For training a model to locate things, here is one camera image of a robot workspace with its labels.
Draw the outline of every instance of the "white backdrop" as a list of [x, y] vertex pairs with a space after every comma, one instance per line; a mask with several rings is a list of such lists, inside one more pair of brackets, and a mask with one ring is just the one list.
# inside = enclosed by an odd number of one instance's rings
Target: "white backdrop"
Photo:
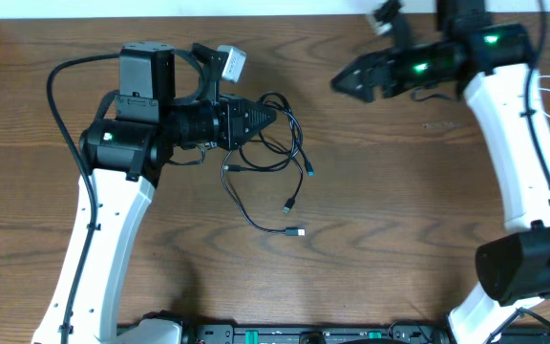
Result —
[[[128, 16], [359, 14], [383, 0], [0, 0], [0, 19]], [[545, 0], [550, 10], [550, 0]], [[433, 12], [435, 0], [403, 0], [405, 12]], [[537, 0], [488, 0], [490, 11], [535, 11]]]

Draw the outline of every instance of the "green led indicator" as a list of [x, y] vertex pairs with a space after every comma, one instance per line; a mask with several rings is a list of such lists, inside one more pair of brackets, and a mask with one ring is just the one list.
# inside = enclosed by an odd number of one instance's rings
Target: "green led indicator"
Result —
[[422, 73], [422, 72], [428, 70], [428, 63], [418, 64], [414, 67], [414, 69], [415, 69], [416, 72]]
[[485, 43], [487, 44], [496, 44], [498, 40], [499, 40], [499, 37], [496, 35], [485, 36]]

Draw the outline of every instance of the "green tape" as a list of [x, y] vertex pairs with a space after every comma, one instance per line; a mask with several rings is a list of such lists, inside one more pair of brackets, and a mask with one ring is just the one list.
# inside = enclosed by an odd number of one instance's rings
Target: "green tape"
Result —
[[258, 331], [245, 331], [245, 344], [258, 344]]

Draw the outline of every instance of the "wood grain surface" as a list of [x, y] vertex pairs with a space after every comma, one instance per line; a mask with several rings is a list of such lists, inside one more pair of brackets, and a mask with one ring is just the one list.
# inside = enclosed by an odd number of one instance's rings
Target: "wood grain surface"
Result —
[[[431, 15], [410, 20], [418, 41], [439, 37]], [[521, 21], [531, 32], [538, 24], [535, 15], [497, 20]], [[367, 105], [330, 90], [357, 55], [391, 44], [364, 17], [0, 20], [0, 343], [31, 340], [74, 222], [78, 172], [48, 108], [47, 75], [65, 60], [135, 40], [246, 51], [241, 83], [223, 90], [284, 93], [316, 175], [288, 215], [293, 168], [232, 176], [256, 221], [307, 226], [307, 237], [286, 238], [245, 222], [219, 181], [222, 150], [202, 166], [166, 167], [135, 243], [120, 322], [162, 309], [240, 324], [437, 321], [463, 301], [476, 283], [476, 248], [505, 235], [485, 142], [462, 104], [402, 96]], [[542, 71], [550, 74], [550, 39]], [[179, 95], [196, 86], [193, 73], [178, 64]], [[57, 78], [72, 137], [117, 81], [113, 61]], [[289, 140], [282, 119], [267, 133]], [[277, 158], [263, 147], [248, 151], [259, 161]], [[550, 319], [550, 301], [537, 311]]]

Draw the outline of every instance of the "wooden tabletop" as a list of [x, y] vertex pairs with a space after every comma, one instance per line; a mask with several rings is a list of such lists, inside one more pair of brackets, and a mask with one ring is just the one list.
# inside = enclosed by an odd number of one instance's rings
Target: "wooden tabletop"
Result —
[[[438, 39], [431, 15], [410, 20], [418, 41]], [[533, 14], [497, 20], [537, 26]], [[48, 73], [137, 40], [247, 52], [240, 84], [223, 90], [252, 99], [284, 93], [315, 176], [288, 215], [294, 168], [232, 176], [257, 222], [307, 226], [307, 237], [286, 238], [250, 227], [225, 194], [224, 151], [210, 151], [201, 166], [165, 167], [137, 236], [120, 322], [163, 309], [240, 324], [435, 321], [464, 300], [476, 284], [476, 248], [505, 235], [485, 142], [463, 104], [408, 95], [363, 104], [330, 90], [357, 55], [391, 44], [363, 16], [0, 20], [0, 343], [31, 340], [74, 223], [78, 172], [48, 108]], [[550, 39], [542, 71], [550, 74]], [[117, 73], [116, 62], [97, 62], [57, 78], [54, 95], [73, 138], [117, 88]], [[179, 95], [196, 87], [181, 62], [177, 85]], [[289, 140], [283, 119], [267, 133]], [[277, 159], [263, 147], [248, 150], [258, 161]], [[550, 301], [536, 310], [550, 319]]]

